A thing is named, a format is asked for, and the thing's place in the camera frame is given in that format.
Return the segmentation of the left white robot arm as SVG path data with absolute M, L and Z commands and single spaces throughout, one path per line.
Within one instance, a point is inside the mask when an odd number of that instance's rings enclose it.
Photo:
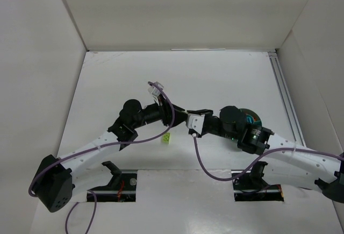
M 67 155 L 42 159 L 29 187 L 29 195 L 36 197 L 49 212 L 62 209 L 71 198 L 98 186 L 115 186 L 121 170 L 110 161 L 103 161 L 137 140 L 137 128 L 161 121 L 172 128 L 188 118 L 188 113 L 171 104 L 163 96 L 143 108 L 138 100 L 124 103 L 115 120 L 100 137 Z

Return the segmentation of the lime green lego brick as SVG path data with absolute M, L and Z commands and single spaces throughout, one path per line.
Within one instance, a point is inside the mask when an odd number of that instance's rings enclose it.
M 162 137 L 161 137 L 161 141 L 164 144 L 169 144 L 171 140 L 171 134 L 170 132 L 165 133 Z

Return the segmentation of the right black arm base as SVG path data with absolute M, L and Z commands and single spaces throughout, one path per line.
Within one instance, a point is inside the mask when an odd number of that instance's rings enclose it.
M 265 161 L 257 162 L 244 175 L 240 171 L 233 171 L 233 192 L 236 202 L 284 202 L 280 185 L 269 185 L 264 181 L 264 168 L 268 165 Z

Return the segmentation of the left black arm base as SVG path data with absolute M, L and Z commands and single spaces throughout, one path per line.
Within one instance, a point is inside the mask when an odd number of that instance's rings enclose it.
M 111 173 L 111 179 L 102 186 L 93 187 L 98 202 L 135 202 L 138 171 L 119 169 L 111 161 L 102 163 Z

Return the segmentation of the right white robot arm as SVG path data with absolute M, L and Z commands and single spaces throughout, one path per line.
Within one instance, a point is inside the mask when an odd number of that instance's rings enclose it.
M 193 139 L 212 134 L 236 142 L 243 152 L 256 159 L 236 176 L 220 178 L 232 181 L 248 174 L 252 183 L 289 185 L 322 193 L 326 198 L 343 203 L 343 155 L 319 152 L 289 141 L 263 127 L 260 117 L 249 109 L 226 106 L 214 116 L 211 110 L 188 111 L 186 121 Z

